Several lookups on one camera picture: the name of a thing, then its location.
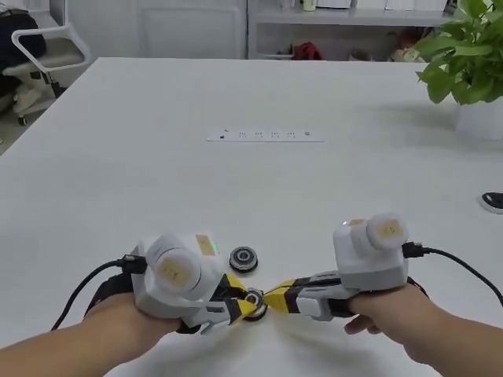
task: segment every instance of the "wrist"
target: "wrist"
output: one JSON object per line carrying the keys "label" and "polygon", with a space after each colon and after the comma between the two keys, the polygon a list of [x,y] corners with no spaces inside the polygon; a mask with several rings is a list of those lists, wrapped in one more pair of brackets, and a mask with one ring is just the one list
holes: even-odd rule
{"label": "wrist", "polygon": [[424,322],[416,326],[409,339],[404,342],[409,355],[418,363],[434,366],[436,346],[446,337],[447,329],[456,317],[435,307],[430,315],[424,317]]}
{"label": "wrist", "polygon": [[97,353],[99,364],[108,371],[131,360],[130,343],[114,324],[103,324],[100,321],[85,320],[76,325],[89,339]]}

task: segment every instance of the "forearm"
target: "forearm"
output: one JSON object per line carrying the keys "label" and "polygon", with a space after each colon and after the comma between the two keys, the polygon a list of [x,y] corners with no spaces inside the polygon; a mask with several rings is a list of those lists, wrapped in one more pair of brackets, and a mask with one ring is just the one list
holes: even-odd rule
{"label": "forearm", "polygon": [[444,377],[501,377],[503,330],[445,314],[435,333],[425,335],[425,364]]}
{"label": "forearm", "polygon": [[122,362],[117,355],[105,329],[82,323],[1,350],[0,375],[102,377]]}

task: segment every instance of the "potted plant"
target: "potted plant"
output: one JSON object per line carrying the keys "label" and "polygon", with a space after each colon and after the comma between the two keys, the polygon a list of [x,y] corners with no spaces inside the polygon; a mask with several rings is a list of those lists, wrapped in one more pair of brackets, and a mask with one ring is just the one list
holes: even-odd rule
{"label": "potted plant", "polygon": [[460,0],[461,17],[416,48],[431,63],[418,72],[438,104],[450,93],[460,105],[456,130],[503,138],[503,0]]}

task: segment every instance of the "white pot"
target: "white pot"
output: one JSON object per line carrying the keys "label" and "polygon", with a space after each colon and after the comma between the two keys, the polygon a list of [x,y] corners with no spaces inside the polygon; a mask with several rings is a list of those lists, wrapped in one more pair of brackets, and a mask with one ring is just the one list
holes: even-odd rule
{"label": "white pot", "polygon": [[479,102],[460,106],[455,129],[476,139],[503,139],[503,97],[490,104]]}

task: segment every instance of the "gray bearing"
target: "gray bearing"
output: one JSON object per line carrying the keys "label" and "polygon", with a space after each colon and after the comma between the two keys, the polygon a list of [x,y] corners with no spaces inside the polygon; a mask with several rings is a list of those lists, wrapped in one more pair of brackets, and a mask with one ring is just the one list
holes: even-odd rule
{"label": "gray bearing", "polygon": [[230,253],[229,264],[238,273],[250,273],[259,265],[259,258],[251,247],[237,247]]}
{"label": "gray bearing", "polygon": [[247,322],[256,322],[264,318],[269,306],[264,302],[263,294],[264,292],[260,291],[259,289],[248,289],[248,296],[246,296],[245,300],[257,305],[257,310],[250,314],[248,317],[243,318],[243,320],[246,320]]}

